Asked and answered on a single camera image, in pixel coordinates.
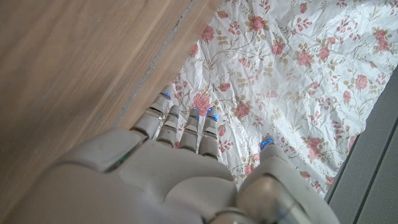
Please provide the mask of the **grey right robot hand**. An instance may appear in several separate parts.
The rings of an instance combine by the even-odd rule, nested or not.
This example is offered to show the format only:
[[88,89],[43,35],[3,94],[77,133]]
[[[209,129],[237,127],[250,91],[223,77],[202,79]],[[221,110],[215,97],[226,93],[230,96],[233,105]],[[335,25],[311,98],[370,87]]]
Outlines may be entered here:
[[272,136],[237,187],[218,161],[217,112],[192,109],[174,144],[179,109],[166,86],[130,130],[112,129],[54,162],[6,223],[337,223]]

